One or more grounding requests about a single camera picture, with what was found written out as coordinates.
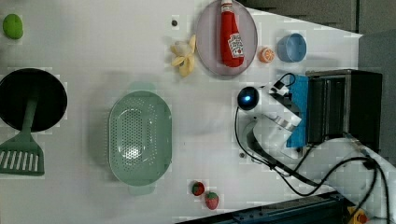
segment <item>blue cup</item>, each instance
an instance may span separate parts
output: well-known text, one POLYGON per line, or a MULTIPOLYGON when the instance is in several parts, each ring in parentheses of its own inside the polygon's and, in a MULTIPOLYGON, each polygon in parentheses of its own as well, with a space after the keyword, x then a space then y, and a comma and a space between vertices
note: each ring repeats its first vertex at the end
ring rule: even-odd
POLYGON ((302 35, 287 35, 277 43, 277 57, 285 63, 300 62, 305 54, 306 43, 302 35))

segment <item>spatula handle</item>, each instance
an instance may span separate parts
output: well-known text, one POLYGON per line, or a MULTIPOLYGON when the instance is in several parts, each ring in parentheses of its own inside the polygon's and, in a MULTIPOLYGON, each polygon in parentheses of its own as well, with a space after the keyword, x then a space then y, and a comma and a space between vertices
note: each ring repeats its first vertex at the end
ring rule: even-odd
POLYGON ((33 120, 35 118, 35 109, 37 107, 37 90, 34 89, 32 96, 29 97, 26 105, 25 115, 23 118, 22 131, 31 131, 33 120))

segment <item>red fruit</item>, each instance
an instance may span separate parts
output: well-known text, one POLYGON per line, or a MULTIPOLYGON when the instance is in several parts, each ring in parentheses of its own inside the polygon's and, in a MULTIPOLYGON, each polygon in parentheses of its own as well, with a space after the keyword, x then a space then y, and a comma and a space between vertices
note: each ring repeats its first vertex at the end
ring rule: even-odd
POLYGON ((209 192, 205 195, 205 202, 210 210, 215 210, 219 204, 219 196, 214 192, 209 192))
POLYGON ((195 182, 194 185, 192 186, 191 192, 195 196, 200 196, 201 194, 203 194, 205 192, 204 184, 201 182, 195 182))

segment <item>spatula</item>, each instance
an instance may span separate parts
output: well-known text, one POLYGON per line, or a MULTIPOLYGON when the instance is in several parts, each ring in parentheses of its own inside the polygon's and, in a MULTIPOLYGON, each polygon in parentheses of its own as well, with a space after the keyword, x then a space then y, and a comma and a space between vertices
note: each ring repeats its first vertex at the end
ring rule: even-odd
POLYGON ((22 130, 0 145, 0 174, 43 175, 44 153, 31 135, 37 106, 37 94, 29 98, 22 130))

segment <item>ketchup bottle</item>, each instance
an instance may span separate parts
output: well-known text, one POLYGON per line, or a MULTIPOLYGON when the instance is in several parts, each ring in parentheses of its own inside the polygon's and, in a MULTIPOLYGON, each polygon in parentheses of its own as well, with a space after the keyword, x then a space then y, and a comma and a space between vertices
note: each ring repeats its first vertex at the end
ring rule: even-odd
POLYGON ((221 0, 220 51, 223 63, 229 67, 238 67, 245 60, 232 0, 221 0))

